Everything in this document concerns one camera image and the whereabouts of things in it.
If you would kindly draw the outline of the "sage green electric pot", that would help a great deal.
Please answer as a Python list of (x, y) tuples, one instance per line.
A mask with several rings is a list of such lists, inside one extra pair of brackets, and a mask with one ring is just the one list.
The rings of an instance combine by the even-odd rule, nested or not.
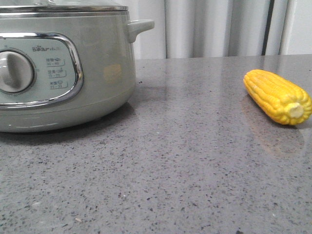
[(0, 13), (0, 130), (61, 129), (118, 109), (136, 85), (133, 42), (154, 25), (128, 10)]

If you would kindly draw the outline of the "yellow corn cob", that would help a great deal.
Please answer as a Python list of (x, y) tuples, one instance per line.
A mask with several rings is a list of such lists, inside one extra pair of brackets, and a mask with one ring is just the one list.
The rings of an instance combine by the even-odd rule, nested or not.
[(275, 73), (254, 69), (244, 76), (243, 82), (255, 103), (279, 124), (301, 124), (312, 114), (309, 94)]

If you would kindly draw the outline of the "white curtain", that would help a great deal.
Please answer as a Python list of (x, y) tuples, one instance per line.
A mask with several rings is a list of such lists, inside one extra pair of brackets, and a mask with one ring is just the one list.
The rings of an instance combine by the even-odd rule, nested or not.
[(297, 55), (312, 52), (309, 0), (121, 0), (138, 35), (137, 59)]

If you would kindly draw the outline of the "glass pot lid steel rim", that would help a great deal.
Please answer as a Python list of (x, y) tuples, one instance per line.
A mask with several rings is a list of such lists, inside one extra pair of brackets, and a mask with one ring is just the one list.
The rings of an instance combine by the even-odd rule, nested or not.
[(112, 0), (2, 0), (1, 13), (127, 11)]

